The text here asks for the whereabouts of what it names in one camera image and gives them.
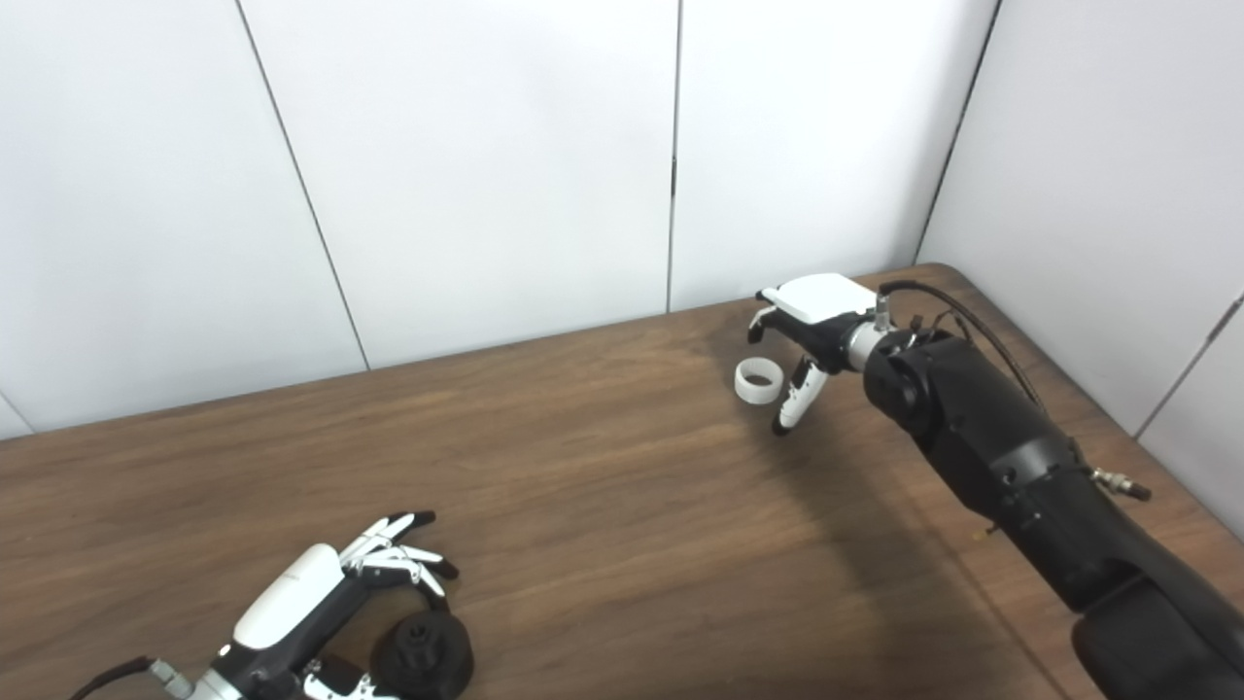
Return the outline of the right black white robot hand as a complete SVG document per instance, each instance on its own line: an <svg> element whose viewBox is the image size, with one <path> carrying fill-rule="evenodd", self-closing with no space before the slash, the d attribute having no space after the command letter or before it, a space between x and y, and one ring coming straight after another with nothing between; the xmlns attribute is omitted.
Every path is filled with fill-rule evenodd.
<svg viewBox="0 0 1244 700"><path fill-rule="evenodd" d="M765 332L782 333L802 349L782 384L773 433L790 434L832 375L861 373L883 332L876 325L876 293L841 274L800 276L755 293L764 307L746 328L746 342Z"/></svg>

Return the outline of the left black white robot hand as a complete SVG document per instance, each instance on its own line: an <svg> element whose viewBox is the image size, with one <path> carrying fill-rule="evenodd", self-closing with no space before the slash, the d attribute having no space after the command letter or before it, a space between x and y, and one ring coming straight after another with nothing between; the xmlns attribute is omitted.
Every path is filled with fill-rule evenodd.
<svg viewBox="0 0 1244 700"><path fill-rule="evenodd" d="M397 512L369 523L343 550L316 543L267 584L231 629L231 639L192 688L192 699L396 699L377 678L323 656L342 628L393 586L409 586L447 612L443 586L459 571L444 555L401 545L435 513Z"/></svg>

